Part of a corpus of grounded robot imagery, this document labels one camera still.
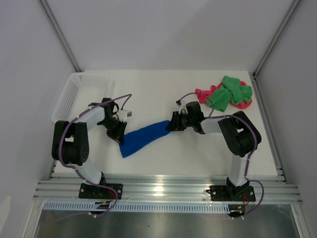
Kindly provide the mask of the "blue microfiber towel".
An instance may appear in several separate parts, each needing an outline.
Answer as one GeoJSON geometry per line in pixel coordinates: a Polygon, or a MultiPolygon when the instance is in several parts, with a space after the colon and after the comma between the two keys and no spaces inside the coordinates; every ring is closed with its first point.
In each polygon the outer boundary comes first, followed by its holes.
{"type": "Polygon", "coordinates": [[[170,131],[166,130],[169,123],[169,120],[164,120],[125,134],[124,143],[119,145],[122,157],[127,158],[155,140],[170,134],[170,131]]]}

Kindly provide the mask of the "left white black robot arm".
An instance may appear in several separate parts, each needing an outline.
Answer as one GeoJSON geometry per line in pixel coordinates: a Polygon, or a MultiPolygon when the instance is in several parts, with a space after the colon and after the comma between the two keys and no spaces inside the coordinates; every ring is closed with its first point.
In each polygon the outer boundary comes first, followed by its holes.
{"type": "Polygon", "coordinates": [[[103,126],[106,135],[119,145],[124,143],[127,118],[132,116],[114,99],[103,98],[100,103],[91,103],[88,108],[71,121],[58,120],[54,125],[52,157],[65,168],[73,169],[83,180],[80,192],[90,192],[96,198],[107,193],[118,197],[121,189],[106,182],[103,172],[89,159],[88,132],[95,126],[103,126]]]}

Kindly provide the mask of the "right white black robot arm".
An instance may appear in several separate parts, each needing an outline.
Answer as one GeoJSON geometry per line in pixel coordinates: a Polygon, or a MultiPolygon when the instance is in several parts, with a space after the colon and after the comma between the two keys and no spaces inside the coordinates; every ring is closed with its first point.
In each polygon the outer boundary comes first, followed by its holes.
{"type": "Polygon", "coordinates": [[[248,195],[250,158],[261,143],[262,137],[246,114],[238,111],[232,115],[206,117],[199,102],[176,103],[179,110],[172,113],[167,131],[184,131],[191,127],[198,134],[221,133],[233,155],[226,185],[213,185],[207,190],[211,199],[234,201],[248,195]]]}

